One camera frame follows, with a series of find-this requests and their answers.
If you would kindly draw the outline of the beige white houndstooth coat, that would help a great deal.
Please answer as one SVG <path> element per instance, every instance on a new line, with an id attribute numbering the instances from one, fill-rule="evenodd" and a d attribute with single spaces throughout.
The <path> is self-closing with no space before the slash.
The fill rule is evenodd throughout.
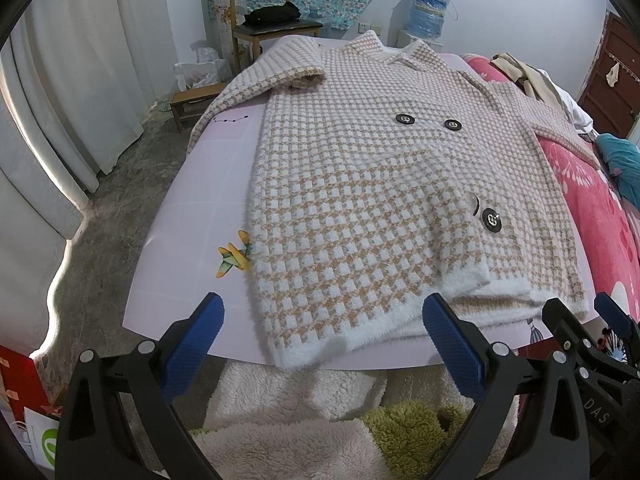
<path id="1" fill-rule="evenodd" d="M 368 32 L 281 40 L 193 127 L 268 96 L 250 189 L 250 276 L 274 365 L 319 364 L 413 336 L 442 295 L 479 326 L 558 298 L 587 312 L 574 222 L 542 140 L 596 158 L 563 114 L 429 46 Z"/>

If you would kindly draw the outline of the beige clothes pile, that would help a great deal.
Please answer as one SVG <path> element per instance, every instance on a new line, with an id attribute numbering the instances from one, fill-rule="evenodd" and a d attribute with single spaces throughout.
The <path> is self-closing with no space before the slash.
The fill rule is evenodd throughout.
<path id="1" fill-rule="evenodd" d="M 519 86 L 526 96 L 544 102 L 566 117 L 570 117 L 570 110 L 552 84 L 552 80 L 538 68 L 514 58 L 509 53 L 494 55 L 490 64 Z"/>

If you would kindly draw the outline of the pink floral blanket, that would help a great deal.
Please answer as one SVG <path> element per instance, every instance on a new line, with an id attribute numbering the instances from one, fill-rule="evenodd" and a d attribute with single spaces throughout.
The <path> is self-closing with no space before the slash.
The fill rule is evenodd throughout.
<path id="1" fill-rule="evenodd" d="M 489 58 L 473 53 L 462 58 L 486 81 L 510 80 Z M 618 197 L 602 170 L 556 142 L 539 143 L 582 241 L 594 292 L 606 292 L 639 321 L 639 211 Z"/>

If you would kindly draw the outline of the green fluffy fabric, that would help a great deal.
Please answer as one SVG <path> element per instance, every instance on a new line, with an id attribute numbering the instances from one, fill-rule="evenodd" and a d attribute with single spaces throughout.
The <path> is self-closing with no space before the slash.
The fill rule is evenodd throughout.
<path id="1" fill-rule="evenodd" d="M 423 401 L 375 408 L 360 417 L 394 479 L 425 479 L 456 440 L 468 412 Z"/>

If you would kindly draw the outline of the white fluffy rug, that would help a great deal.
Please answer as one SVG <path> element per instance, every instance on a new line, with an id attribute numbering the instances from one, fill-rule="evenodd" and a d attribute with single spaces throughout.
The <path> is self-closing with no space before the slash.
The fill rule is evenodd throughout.
<path id="1" fill-rule="evenodd" d="M 474 405 L 443 365 L 284 372 L 230 362 L 193 437 L 225 479 L 393 479 L 360 417 L 407 401 L 468 416 Z"/>

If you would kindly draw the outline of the pink bed sheet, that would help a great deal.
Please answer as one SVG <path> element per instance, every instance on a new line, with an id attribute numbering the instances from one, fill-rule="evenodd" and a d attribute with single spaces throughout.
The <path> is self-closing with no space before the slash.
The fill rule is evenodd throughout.
<path id="1" fill-rule="evenodd" d="M 217 352 L 244 360 L 257 350 L 273 364 L 256 309 L 250 276 L 248 190 L 268 96 L 261 94 L 215 117 L 188 154 L 152 224 L 128 298 L 125 325 L 157 337 L 186 318 L 209 292 L 224 300 L 226 322 Z M 405 349 L 409 341 L 428 343 L 422 325 L 413 336 L 387 338 L 321 362 L 375 347 L 380 365 L 422 365 Z"/>

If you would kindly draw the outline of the teal garment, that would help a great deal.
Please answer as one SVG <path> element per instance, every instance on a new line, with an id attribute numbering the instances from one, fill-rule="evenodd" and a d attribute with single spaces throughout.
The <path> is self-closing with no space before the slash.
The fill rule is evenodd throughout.
<path id="1" fill-rule="evenodd" d="M 600 134 L 596 145 L 620 196 L 640 209 L 639 149 L 628 140 L 611 133 Z"/>

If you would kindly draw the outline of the red box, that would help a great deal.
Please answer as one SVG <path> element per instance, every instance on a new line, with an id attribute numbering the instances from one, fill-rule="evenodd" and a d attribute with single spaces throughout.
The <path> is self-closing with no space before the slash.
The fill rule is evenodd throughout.
<path id="1" fill-rule="evenodd" d="M 0 356 L 1 390 L 6 393 L 14 418 L 24 422 L 26 408 L 41 415 L 46 414 L 50 402 L 34 361 L 3 346 L 0 347 Z"/>

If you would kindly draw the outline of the white green paper bag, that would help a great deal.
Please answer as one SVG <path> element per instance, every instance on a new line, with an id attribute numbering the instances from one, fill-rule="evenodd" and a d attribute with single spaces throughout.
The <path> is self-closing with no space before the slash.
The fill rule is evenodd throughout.
<path id="1" fill-rule="evenodd" d="M 30 408 L 25 408 L 22 422 L 9 424 L 17 442 L 27 456 L 46 471 L 55 470 L 56 440 L 60 423 Z"/>

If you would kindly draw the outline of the white garment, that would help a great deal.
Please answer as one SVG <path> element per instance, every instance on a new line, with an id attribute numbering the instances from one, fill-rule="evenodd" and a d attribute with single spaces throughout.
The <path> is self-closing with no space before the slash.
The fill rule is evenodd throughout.
<path id="1" fill-rule="evenodd" d="M 596 130 L 594 130 L 593 128 L 592 117 L 578 105 L 578 103 L 567 91 L 553 82 L 546 72 L 544 72 L 544 76 L 548 79 L 548 81 L 550 81 L 553 89 L 558 94 L 565 108 L 567 117 L 570 118 L 570 122 L 573 124 L 576 131 L 581 134 L 595 133 Z"/>

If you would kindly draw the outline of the dark red wooden door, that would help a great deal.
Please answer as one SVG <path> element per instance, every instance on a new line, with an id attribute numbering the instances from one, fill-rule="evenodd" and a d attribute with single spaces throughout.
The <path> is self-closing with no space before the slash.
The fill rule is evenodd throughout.
<path id="1" fill-rule="evenodd" d="M 578 104 L 598 133 L 626 139 L 639 116 L 639 99 L 638 41 L 621 18 L 608 12 Z"/>

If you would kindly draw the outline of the small wooden stool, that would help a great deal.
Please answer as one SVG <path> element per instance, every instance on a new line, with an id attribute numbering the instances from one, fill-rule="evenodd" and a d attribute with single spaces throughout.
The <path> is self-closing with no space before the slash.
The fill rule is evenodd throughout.
<path id="1" fill-rule="evenodd" d="M 209 84 L 200 88 L 179 91 L 170 101 L 170 110 L 179 132 L 194 124 L 204 113 L 208 104 L 227 87 L 226 82 Z"/>

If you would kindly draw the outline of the white plastic bag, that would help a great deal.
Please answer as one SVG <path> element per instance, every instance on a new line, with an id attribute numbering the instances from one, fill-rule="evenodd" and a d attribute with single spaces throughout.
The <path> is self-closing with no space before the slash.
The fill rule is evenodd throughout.
<path id="1" fill-rule="evenodd" d="M 179 62 L 174 65 L 174 76 L 179 91 L 212 86 L 232 79 L 229 62 L 211 47 L 196 50 L 196 62 Z"/>

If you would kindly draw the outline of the white curtain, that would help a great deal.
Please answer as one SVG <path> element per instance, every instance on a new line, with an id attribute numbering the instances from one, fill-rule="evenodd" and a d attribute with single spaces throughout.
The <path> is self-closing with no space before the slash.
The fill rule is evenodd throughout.
<path id="1" fill-rule="evenodd" d="M 89 197 L 174 83 L 166 0 L 29 0 L 1 38 L 1 342 L 39 353 Z"/>

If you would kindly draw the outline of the wooden chair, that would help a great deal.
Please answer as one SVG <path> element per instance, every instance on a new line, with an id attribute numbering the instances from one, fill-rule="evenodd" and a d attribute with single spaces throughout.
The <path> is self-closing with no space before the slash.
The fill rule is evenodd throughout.
<path id="1" fill-rule="evenodd" d="M 242 24 L 238 23 L 235 12 L 235 0 L 229 0 L 230 27 L 232 42 L 232 66 L 236 74 L 241 71 L 241 53 L 239 41 L 250 44 L 252 60 L 262 54 L 260 44 L 264 40 L 288 35 L 311 34 L 319 37 L 323 25 L 315 20 L 303 20 L 298 7 L 292 0 L 284 0 L 280 6 L 263 6 L 245 15 Z"/>

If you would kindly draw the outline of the black garment on chair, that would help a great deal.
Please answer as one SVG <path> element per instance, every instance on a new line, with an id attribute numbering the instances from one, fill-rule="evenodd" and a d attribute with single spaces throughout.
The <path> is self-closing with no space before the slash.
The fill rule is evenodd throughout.
<path id="1" fill-rule="evenodd" d="M 244 16 L 243 24 L 252 29 L 282 27 L 300 19 L 299 8 L 287 1 L 280 6 L 263 6 Z"/>

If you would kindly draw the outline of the blue water bottle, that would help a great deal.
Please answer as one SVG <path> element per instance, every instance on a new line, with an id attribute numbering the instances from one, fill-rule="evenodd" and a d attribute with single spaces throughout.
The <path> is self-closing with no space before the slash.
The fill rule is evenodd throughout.
<path id="1" fill-rule="evenodd" d="M 438 39 L 449 3 L 450 0 L 411 0 L 406 31 L 420 38 Z"/>

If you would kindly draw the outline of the wall power socket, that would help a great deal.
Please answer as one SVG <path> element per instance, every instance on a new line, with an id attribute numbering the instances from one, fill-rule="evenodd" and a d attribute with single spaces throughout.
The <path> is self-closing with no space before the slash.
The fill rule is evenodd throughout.
<path id="1" fill-rule="evenodd" d="M 364 32 L 368 32 L 369 30 L 372 30 L 372 32 L 375 32 L 378 36 L 380 36 L 382 32 L 382 28 L 380 25 L 363 23 L 363 22 L 358 23 L 358 32 L 360 34 L 363 34 Z"/>

